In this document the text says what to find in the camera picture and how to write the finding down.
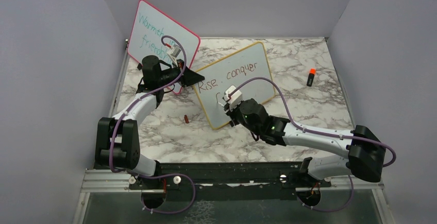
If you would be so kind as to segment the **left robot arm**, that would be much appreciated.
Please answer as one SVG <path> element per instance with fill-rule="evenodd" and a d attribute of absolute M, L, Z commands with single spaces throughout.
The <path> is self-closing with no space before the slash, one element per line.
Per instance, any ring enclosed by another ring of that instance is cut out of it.
<path fill-rule="evenodd" d="M 159 163 L 140 152 L 139 125 L 161 104 L 165 88 L 175 84 L 190 87 L 205 79 L 199 73 L 185 66 L 178 59 L 175 67 L 161 68 L 164 61 L 150 55 L 142 60 L 143 77 L 138 84 L 134 100 L 113 117 L 98 121 L 95 147 L 95 163 L 108 166 L 118 173 L 129 170 L 142 175 L 142 181 L 149 188 L 161 184 L 162 174 L 157 171 Z"/>

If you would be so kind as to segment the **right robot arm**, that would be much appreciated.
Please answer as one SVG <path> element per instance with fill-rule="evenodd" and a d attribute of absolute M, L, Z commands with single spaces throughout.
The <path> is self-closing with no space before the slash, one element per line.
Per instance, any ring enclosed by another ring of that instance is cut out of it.
<path fill-rule="evenodd" d="M 367 182 L 380 182 L 386 148 L 366 126 L 354 130 L 330 130 L 293 124 L 288 118 L 269 115 L 254 99 L 225 104 L 231 125 L 242 125 L 254 140 L 270 145 L 303 146 L 331 153 L 324 158 L 307 158 L 297 173 L 298 182 L 310 186 L 317 180 L 353 175 Z"/>

